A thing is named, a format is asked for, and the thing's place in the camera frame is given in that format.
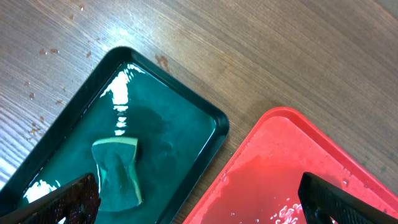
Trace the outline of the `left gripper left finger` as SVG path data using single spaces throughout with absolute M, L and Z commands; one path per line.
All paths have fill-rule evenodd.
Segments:
M 87 173 L 24 208 L 2 216 L 1 223 L 94 224 L 100 203 L 95 177 Z

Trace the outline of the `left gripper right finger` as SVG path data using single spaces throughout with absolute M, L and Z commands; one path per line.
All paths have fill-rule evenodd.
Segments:
M 397 219 L 346 193 L 313 173 L 298 188 L 307 224 L 397 224 Z

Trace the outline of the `green scrubbing sponge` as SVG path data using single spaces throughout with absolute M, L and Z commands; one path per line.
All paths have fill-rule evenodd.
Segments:
M 92 144 L 99 178 L 99 209 L 120 212 L 143 202 L 136 173 L 136 138 L 116 136 Z

